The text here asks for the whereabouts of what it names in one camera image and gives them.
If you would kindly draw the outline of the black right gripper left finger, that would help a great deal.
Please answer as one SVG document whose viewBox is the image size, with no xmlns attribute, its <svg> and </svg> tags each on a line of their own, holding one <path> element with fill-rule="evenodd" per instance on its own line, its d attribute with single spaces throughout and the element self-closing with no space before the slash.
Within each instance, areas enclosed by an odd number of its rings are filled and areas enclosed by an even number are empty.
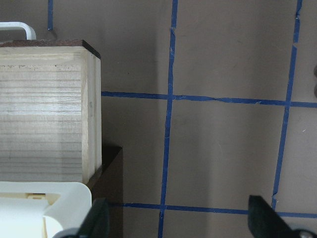
<svg viewBox="0 0 317 238">
<path fill-rule="evenodd" d="M 79 238 L 107 238 L 109 235 L 109 207 L 105 198 L 94 200 L 81 224 Z"/>
</svg>

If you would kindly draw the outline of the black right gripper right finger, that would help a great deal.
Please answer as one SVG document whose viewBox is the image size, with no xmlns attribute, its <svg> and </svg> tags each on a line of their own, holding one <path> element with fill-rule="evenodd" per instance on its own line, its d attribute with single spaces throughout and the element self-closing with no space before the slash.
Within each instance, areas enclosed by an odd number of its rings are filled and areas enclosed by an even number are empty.
<svg viewBox="0 0 317 238">
<path fill-rule="evenodd" d="M 248 200 L 248 228 L 254 238 L 293 238 L 293 230 L 257 195 Z"/>
</svg>

